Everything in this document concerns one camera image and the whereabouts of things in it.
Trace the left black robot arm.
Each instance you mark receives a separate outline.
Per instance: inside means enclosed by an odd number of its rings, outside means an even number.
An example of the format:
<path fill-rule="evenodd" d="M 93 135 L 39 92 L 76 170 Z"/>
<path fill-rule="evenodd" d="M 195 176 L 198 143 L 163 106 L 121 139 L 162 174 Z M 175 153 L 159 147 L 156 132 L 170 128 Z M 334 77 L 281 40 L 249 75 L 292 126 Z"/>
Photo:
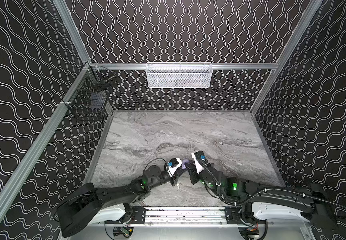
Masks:
<path fill-rule="evenodd" d="M 62 237 L 71 237 L 82 231 L 101 209 L 140 202 L 150 195 L 153 188 L 166 183 L 174 187 L 186 171 L 186 168 L 178 167 L 170 175 L 169 169 L 162 171 L 153 165 L 124 186 L 97 188 L 93 183 L 84 184 L 57 206 L 56 217 Z"/>

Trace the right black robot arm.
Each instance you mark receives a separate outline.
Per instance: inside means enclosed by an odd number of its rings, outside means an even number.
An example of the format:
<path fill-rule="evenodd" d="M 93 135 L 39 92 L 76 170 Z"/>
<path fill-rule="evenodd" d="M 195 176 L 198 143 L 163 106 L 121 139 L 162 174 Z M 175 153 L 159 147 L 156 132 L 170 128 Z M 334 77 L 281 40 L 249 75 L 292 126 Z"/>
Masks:
<path fill-rule="evenodd" d="M 258 219 L 254 203 L 267 203 L 300 212 L 303 221 L 335 231 L 338 220 L 346 220 L 346 206 L 329 200 L 319 184 L 306 188 L 285 188 L 259 184 L 250 180 L 227 177 L 212 167 L 198 170 L 195 163 L 185 163 L 192 184 L 201 182 L 210 195 L 228 206 L 240 207 L 241 217 L 249 222 Z"/>

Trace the purple earbud charging case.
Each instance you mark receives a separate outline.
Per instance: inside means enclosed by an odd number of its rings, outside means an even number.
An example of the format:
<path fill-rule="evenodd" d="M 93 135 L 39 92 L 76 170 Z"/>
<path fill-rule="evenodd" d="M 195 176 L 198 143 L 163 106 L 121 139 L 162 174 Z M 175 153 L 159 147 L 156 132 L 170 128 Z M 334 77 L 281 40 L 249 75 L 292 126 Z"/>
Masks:
<path fill-rule="evenodd" d="M 187 164 L 189 164 L 189 163 L 190 163 L 189 160 L 183 160 L 182 168 L 186 169 L 187 168 Z"/>

